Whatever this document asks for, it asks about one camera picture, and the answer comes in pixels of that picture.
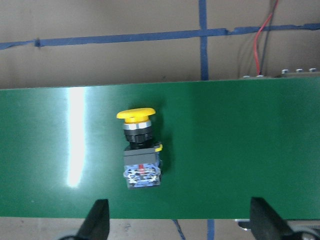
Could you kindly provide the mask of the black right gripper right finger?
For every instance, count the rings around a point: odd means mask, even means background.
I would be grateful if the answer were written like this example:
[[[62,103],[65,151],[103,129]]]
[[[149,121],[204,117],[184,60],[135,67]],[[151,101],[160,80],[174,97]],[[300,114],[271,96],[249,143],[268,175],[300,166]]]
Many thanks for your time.
[[[251,198],[249,222],[256,240],[298,239],[298,235],[262,197]]]

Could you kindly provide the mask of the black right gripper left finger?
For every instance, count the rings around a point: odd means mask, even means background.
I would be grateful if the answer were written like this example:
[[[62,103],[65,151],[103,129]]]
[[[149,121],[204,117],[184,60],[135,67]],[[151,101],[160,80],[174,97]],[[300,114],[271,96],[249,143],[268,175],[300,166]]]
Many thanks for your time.
[[[94,202],[84,222],[75,235],[76,240],[107,240],[110,233],[110,209],[108,199]]]

